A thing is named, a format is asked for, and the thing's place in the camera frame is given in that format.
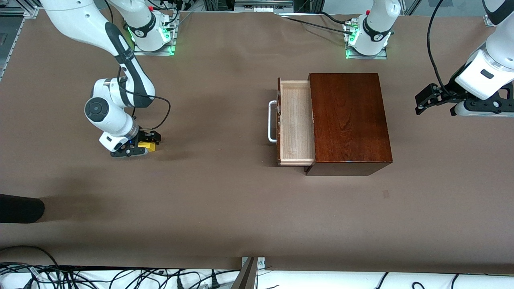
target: brown table surface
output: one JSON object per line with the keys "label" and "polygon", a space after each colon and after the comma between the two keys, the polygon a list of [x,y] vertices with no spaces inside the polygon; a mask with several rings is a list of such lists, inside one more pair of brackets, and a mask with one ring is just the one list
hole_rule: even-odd
{"label": "brown table surface", "polygon": [[[416,116],[414,96],[435,82],[428,21],[401,16],[389,59],[370,61],[345,59],[341,34],[271,13],[196,13],[175,56],[139,57],[173,106],[158,151],[112,159],[83,108],[117,64],[41,11],[0,82],[0,190],[43,197],[47,215],[0,225],[0,245],[75,265],[237,267],[254,255],[275,269],[514,273],[514,123],[451,117],[451,105]],[[432,31],[448,80],[493,29],[441,17]],[[277,77],[313,72],[379,73],[391,165],[368,177],[277,167],[267,103]],[[156,100],[136,115],[146,127],[165,112]],[[2,260],[48,263],[32,251]]]}

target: wooden box top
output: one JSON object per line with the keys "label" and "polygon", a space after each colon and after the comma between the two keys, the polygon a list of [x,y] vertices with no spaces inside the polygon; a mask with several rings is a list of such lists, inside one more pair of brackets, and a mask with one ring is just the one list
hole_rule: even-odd
{"label": "wooden box top", "polygon": [[316,162],[392,162],[378,74],[309,75]]}

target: yellow object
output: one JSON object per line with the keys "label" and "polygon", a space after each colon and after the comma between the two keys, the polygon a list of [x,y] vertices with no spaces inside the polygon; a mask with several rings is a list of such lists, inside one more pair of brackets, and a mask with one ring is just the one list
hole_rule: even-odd
{"label": "yellow object", "polygon": [[155,152],[155,143],[140,141],[137,143],[138,148],[147,148],[149,152]]}

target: metal drawer handle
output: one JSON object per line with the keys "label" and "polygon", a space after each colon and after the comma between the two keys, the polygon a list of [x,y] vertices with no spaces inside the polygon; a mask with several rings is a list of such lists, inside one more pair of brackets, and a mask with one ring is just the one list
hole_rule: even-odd
{"label": "metal drawer handle", "polygon": [[272,100],[268,104],[268,140],[269,142],[277,142],[276,139],[271,138],[271,106],[277,104],[276,100]]}

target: dark wooden cabinet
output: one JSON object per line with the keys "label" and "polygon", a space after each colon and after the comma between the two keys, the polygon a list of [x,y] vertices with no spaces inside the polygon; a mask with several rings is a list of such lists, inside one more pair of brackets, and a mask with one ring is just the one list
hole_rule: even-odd
{"label": "dark wooden cabinet", "polygon": [[307,175],[370,175],[392,163],[377,74],[279,79],[277,153]]}

